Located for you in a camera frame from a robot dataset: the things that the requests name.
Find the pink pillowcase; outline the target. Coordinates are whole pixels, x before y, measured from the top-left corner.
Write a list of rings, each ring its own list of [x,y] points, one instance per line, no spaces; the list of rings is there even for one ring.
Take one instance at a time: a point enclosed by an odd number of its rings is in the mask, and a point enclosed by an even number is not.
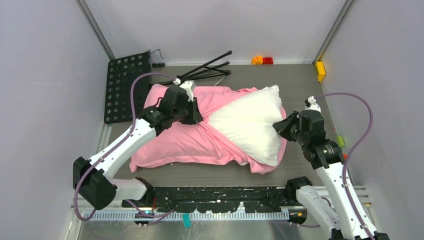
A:
[[[231,143],[208,124],[209,116],[232,101],[261,90],[242,88],[233,90],[227,86],[197,86],[194,95],[203,121],[195,125],[175,122],[171,128],[142,146],[131,156],[129,168],[132,172],[139,168],[156,168],[171,163],[197,163],[209,165],[226,165],[235,161],[241,166],[248,165],[256,174],[274,171],[283,159],[286,140],[283,139],[281,157],[275,167],[256,162],[237,146]]]

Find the white pillow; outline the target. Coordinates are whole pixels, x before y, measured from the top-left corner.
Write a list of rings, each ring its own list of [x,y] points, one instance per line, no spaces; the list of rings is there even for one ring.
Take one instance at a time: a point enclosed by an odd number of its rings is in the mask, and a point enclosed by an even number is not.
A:
[[[243,153],[276,167],[284,150],[273,124],[286,118],[277,85],[248,93],[213,112],[207,123]]]

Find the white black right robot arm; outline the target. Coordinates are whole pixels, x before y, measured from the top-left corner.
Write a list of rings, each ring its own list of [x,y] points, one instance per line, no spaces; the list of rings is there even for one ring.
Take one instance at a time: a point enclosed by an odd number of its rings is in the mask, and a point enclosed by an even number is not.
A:
[[[287,181],[285,198],[291,205],[303,205],[308,214],[325,230],[330,240],[387,240],[363,209],[351,180],[344,173],[345,159],[339,145],[326,137],[325,120],[317,110],[294,111],[273,125],[289,142],[301,146],[328,192],[326,202],[306,177]]]

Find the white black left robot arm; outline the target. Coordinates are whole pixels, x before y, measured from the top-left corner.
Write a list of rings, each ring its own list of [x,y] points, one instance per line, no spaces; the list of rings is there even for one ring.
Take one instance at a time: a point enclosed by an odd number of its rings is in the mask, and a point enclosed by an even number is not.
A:
[[[113,143],[89,159],[77,158],[72,168],[75,195],[83,197],[95,210],[124,200],[135,200],[141,207],[148,207],[154,197],[145,183],[114,176],[137,150],[174,122],[195,125],[203,120],[194,96],[195,87],[193,81],[168,87],[157,103],[143,109]]]

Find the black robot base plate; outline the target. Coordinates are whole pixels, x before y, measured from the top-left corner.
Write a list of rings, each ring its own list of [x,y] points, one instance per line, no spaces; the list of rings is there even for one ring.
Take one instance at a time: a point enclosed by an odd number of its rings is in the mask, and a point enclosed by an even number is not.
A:
[[[299,206],[284,187],[152,187],[141,200],[122,201],[121,206],[154,208],[160,213],[234,213],[241,206],[246,213],[276,213],[282,207]]]

